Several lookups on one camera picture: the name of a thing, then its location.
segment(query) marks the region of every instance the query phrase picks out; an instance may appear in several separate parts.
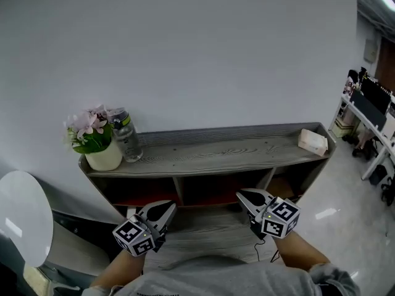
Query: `green leaves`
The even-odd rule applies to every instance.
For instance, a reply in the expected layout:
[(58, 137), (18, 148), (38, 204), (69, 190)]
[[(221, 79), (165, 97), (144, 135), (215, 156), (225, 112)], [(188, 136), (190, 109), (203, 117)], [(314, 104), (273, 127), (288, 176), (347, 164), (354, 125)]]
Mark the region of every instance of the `green leaves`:
[(92, 134), (84, 134), (83, 138), (86, 140), (82, 144), (77, 138), (73, 141), (73, 150), (79, 154), (91, 154), (92, 152), (100, 152), (107, 149), (111, 143), (111, 127), (105, 124), (103, 127), (104, 132), (99, 134), (95, 129)]

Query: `black and white marker cube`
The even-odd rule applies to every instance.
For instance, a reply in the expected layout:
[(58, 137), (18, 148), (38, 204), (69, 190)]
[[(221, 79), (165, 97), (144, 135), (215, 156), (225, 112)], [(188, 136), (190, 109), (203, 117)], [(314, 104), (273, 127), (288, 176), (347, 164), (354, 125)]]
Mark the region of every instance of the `black and white marker cube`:
[(273, 237), (284, 238), (297, 225), (301, 209), (290, 200), (278, 199), (268, 207), (262, 220), (262, 232)]
[(112, 234), (123, 249), (137, 257), (155, 248), (155, 243), (148, 228), (143, 229), (131, 219), (116, 227)]

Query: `shelf top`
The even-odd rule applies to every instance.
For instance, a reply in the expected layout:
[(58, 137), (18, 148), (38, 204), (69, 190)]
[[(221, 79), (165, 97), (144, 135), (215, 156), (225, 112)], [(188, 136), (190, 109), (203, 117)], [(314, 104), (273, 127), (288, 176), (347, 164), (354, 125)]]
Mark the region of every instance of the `shelf top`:
[(324, 130), (319, 123), (305, 123), (140, 134), (144, 154), (139, 161), (123, 160), (117, 169), (102, 172), (92, 170), (82, 156), (80, 167), (91, 177), (163, 178), (234, 173), (328, 158), (334, 143), (323, 157), (297, 146), (302, 128)]

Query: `white flower pot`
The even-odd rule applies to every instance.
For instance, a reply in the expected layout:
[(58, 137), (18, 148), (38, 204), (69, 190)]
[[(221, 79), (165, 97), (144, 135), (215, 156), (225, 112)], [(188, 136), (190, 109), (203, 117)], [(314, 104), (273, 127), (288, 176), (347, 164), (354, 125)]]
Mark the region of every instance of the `white flower pot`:
[(114, 140), (106, 150), (85, 154), (85, 157), (93, 170), (110, 171), (118, 168), (122, 161), (122, 154)]

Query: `white desk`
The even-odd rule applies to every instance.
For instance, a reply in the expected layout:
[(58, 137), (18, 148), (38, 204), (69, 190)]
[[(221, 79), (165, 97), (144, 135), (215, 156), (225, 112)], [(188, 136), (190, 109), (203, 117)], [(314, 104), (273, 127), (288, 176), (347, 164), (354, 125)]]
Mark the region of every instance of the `white desk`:
[(332, 130), (333, 125), (335, 124), (335, 120), (336, 117), (338, 116), (338, 111), (340, 109), (341, 103), (345, 102), (347, 104), (347, 107), (356, 115), (357, 118), (359, 118), (361, 120), (361, 122), (371, 131), (373, 131), (375, 133), (375, 135), (377, 136), (377, 138), (381, 141), (381, 143), (383, 144), (383, 148), (381, 148), (379, 154), (377, 155), (376, 159), (374, 159), (374, 161), (372, 162), (372, 164), (368, 167), (368, 169), (366, 170), (365, 173), (363, 173), (362, 175), (362, 179), (365, 180), (367, 179), (375, 170), (375, 168), (377, 167), (377, 165), (379, 165), (381, 162), (383, 162), (383, 160), (385, 159), (385, 157), (387, 156), (387, 154), (390, 154), (391, 156), (395, 157), (395, 148), (391, 147), (391, 141), (384, 137), (381, 133), (381, 131), (379, 131), (377, 129), (377, 127), (375, 127), (370, 120), (368, 120), (366, 118), (366, 116), (354, 106), (354, 103), (350, 103), (350, 97), (347, 94), (342, 94), (341, 96), (341, 100), (338, 106), (338, 109), (336, 110), (336, 115), (335, 118), (333, 119), (331, 126), (329, 127), (329, 130)]

